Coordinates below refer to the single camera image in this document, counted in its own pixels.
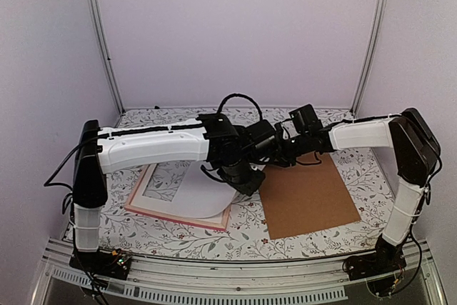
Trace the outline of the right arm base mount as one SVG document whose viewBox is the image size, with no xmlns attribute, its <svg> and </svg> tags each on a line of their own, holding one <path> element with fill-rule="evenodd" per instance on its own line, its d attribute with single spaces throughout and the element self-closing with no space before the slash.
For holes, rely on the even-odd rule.
<svg viewBox="0 0 457 305">
<path fill-rule="evenodd" d="M 392 259 L 384 259 L 377 253 L 353 255 L 343 261 L 342 269 L 349 280 L 369 279 L 366 285 L 379 298 L 392 295 L 404 277 L 406 260 L 400 253 Z"/>
</svg>

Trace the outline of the brown backing board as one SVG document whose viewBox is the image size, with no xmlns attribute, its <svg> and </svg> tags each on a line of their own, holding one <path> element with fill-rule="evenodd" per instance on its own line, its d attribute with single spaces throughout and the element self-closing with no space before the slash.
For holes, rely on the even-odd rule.
<svg viewBox="0 0 457 305">
<path fill-rule="evenodd" d="M 271 240 L 356 223 L 361 216 L 330 154 L 314 161 L 312 153 L 299 164 L 267 166 L 260 186 L 261 204 Z"/>
</svg>

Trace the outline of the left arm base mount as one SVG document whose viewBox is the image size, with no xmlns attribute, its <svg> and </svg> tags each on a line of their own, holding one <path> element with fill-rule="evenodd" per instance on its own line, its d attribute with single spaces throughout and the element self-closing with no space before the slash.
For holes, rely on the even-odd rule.
<svg viewBox="0 0 457 305">
<path fill-rule="evenodd" d="M 73 251 L 69 266 L 90 276 L 105 276 L 127 280 L 131 268 L 131 255 L 121 249 L 110 252 Z"/>
</svg>

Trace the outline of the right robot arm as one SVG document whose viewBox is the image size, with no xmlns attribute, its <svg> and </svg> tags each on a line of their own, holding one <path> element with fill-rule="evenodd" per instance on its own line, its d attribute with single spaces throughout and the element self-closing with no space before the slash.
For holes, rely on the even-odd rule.
<svg viewBox="0 0 457 305">
<path fill-rule="evenodd" d="M 293 166 L 298 157 L 310 153 L 331 153 L 346 149 L 390 148 L 396 159 L 398 189 L 388 222 L 378 237 L 375 251 L 350 256 L 343 263 L 351 279 L 383 274 L 405 267 L 403 245 L 413 236 L 424 204 L 430 201 L 431 179 L 441 170 L 441 147 L 415 108 L 400 114 L 342 120 L 324 126 L 312 105 L 290 112 L 296 135 L 289 136 L 282 124 L 275 124 L 278 157 Z"/>
</svg>

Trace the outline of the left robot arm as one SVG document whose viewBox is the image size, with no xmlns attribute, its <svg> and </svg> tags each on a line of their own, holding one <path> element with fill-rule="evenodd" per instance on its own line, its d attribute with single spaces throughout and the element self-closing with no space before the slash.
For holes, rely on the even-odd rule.
<svg viewBox="0 0 457 305">
<path fill-rule="evenodd" d="M 281 134 L 265 119 L 234 125 L 221 113 L 164 126 L 99 127 L 87 121 L 74 160 L 74 250 L 91 272 L 106 266 L 99 250 L 101 209 L 108 200 L 107 174 L 133 166 L 190 161 L 223 188 L 251 195 L 265 179 L 259 165 L 280 147 Z"/>
</svg>

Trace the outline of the dark photo print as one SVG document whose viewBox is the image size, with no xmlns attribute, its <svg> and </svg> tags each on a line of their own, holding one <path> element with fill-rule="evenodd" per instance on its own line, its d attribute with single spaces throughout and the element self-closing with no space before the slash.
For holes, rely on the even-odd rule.
<svg viewBox="0 0 457 305">
<path fill-rule="evenodd" d="M 184 174 L 166 213 L 193 219 L 205 219 L 220 214 L 231 204 L 236 190 L 226 183 L 210 179 L 194 162 Z"/>
</svg>

